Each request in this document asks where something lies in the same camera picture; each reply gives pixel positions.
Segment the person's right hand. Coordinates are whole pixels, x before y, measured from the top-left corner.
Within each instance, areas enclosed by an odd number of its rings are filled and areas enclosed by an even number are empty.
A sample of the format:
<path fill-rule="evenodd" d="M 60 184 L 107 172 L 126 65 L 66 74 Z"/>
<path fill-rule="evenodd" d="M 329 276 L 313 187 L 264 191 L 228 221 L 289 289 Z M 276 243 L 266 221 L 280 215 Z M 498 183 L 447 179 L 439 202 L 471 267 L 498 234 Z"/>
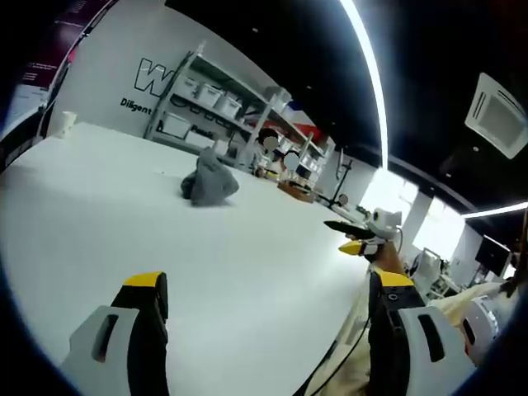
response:
<path fill-rule="evenodd" d="M 394 243 L 391 241 L 379 245 L 378 250 L 374 255 L 366 256 L 365 258 L 382 271 L 405 276 L 404 266 L 399 259 Z"/>

